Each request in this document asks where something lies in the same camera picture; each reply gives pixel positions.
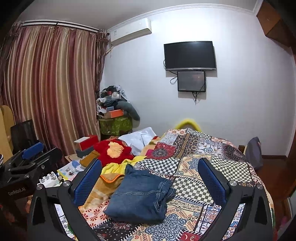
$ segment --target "patterned blanket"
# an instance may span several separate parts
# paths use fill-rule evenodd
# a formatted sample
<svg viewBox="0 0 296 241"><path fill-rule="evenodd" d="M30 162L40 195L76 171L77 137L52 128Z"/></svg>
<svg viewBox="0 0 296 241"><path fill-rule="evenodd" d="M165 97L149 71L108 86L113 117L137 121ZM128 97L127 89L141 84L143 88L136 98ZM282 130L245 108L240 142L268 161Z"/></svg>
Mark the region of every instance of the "patterned blanket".
<svg viewBox="0 0 296 241"><path fill-rule="evenodd" d="M228 180L235 180L239 185L264 185L231 142L192 129L169 130L155 149L135 165L135 169L147 169L173 181L172 187L177 192L168 202L165 220L156 225L114 222L103 213L109 200L97 209L84 212L84 218L102 241L199 240L221 210L198 173L197 164L201 157L206 157ZM240 204L223 240L234 233L243 210L244 204Z"/></svg>

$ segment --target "denim fabric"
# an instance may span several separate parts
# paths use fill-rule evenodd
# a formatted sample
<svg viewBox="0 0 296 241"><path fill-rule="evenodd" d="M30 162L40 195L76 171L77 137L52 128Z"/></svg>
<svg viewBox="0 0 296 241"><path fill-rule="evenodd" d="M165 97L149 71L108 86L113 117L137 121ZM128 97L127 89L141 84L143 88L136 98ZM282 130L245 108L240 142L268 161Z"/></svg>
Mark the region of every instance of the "denim fabric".
<svg viewBox="0 0 296 241"><path fill-rule="evenodd" d="M104 213L115 221L128 223L160 223L167 211L166 202L176 189L172 181L153 175L146 170L126 166L125 177Z"/></svg>

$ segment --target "wooden cabinet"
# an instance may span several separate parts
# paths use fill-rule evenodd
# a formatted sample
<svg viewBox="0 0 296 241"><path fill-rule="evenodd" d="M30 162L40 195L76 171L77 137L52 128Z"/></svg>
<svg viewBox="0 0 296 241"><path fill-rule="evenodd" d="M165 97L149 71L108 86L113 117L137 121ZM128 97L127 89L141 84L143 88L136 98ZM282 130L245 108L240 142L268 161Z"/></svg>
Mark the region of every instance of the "wooden cabinet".
<svg viewBox="0 0 296 241"><path fill-rule="evenodd" d="M257 18L262 26L264 34L288 47L296 45L294 38L287 25L282 20L278 12L266 1L257 14Z"/></svg>

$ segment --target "white air conditioner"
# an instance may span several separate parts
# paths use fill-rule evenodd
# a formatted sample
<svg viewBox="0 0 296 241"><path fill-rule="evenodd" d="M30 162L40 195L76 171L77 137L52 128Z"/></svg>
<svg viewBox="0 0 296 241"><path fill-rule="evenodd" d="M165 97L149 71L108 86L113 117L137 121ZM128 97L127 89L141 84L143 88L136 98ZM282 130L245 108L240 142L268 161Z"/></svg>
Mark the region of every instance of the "white air conditioner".
<svg viewBox="0 0 296 241"><path fill-rule="evenodd" d="M144 18L112 31L110 33L111 43L112 46L116 46L151 33L151 21Z"/></svg>

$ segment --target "blue gripper pad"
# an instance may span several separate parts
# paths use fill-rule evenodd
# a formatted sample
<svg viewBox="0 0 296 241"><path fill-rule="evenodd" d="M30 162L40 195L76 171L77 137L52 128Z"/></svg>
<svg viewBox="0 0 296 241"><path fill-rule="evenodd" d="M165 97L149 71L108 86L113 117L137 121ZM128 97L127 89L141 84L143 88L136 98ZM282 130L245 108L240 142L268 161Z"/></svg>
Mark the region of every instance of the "blue gripper pad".
<svg viewBox="0 0 296 241"><path fill-rule="evenodd" d="M84 205L101 172L102 163L97 159L74 190L73 203L76 207Z"/></svg>
<svg viewBox="0 0 296 241"><path fill-rule="evenodd" d="M30 160L32 157L34 157L38 153L42 152L43 148L44 148L43 144L41 142L38 142L37 144L24 150L24 152L22 154L22 159L23 160Z"/></svg>
<svg viewBox="0 0 296 241"><path fill-rule="evenodd" d="M219 180L204 160L198 161L197 169L215 204L223 207L226 204L226 191Z"/></svg>

